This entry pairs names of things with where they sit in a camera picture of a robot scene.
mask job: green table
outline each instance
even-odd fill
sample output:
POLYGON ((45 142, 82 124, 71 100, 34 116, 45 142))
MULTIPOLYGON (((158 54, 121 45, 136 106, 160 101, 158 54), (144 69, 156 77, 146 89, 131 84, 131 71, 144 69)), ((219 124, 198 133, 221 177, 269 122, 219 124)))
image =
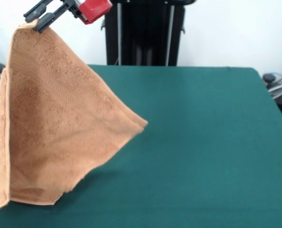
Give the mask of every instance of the green table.
POLYGON ((282 228, 282 115, 256 71, 93 69, 148 127, 55 206, 1 209, 0 228, 282 228))

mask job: black metal frame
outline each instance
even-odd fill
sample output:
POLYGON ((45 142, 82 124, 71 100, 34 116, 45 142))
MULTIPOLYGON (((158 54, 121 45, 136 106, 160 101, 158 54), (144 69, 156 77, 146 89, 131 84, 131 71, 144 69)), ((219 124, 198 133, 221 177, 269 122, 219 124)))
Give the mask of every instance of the black metal frame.
POLYGON ((195 0, 113 0, 114 6, 105 15, 107 64, 119 63, 118 54, 118 3, 121 3, 121 65, 176 66, 184 5, 195 0), (167 42, 171 8, 173 23, 169 61, 167 42))

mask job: brown towel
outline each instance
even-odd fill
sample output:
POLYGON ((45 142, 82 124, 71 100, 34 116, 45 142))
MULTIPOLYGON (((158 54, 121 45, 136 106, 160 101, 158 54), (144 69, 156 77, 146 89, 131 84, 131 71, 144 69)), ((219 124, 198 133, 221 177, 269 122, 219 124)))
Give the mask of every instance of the brown towel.
POLYGON ((147 125, 36 23, 15 31, 0 79, 0 208, 53 205, 147 125))

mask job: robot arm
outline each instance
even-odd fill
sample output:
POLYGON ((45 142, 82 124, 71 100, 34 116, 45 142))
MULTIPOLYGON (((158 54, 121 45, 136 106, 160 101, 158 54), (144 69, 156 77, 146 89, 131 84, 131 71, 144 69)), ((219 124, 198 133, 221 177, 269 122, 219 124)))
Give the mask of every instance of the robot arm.
POLYGON ((40 16, 46 12, 47 6, 52 1, 53 0, 41 0, 23 15, 27 23, 39 19, 35 28, 39 33, 42 33, 67 10, 69 10, 75 18, 79 18, 87 25, 105 15, 112 7, 110 0, 61 0, 63 2, 62 6, 55 12, 46 13, 40 18, 40 16))

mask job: red gripper housing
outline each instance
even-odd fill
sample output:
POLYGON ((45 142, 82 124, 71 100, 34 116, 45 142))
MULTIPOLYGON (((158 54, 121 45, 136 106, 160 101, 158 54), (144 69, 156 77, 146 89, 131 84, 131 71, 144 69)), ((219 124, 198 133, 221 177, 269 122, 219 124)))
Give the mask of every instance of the red gripper housing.
POLYGON ((78 9, 87 18, 82 20, 87 25, 104 16, 111 7, 112 3, 109 0, 85 0, 78 9))

